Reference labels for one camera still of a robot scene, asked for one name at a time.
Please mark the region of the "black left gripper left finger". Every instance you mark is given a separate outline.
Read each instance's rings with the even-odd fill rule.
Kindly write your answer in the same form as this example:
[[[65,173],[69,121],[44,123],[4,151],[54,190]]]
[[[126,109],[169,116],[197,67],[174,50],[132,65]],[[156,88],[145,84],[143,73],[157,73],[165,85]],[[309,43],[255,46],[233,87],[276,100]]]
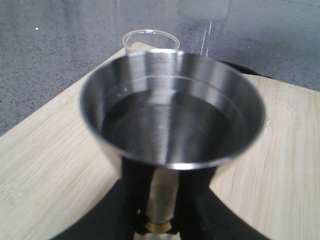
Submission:
[[[121,178],[85,216],[56,236],[57,240],[132,240],[138,212],[134,190],[138,164],[124,159]]]

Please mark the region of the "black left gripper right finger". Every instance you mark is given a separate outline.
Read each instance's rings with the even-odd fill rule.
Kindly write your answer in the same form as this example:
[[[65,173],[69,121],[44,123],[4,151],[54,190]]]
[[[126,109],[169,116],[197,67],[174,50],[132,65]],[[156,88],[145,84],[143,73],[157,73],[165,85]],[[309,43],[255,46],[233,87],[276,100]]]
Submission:
[[[266,240],[210,189],[215,167],[179,172],[174,230],[182,240]]]

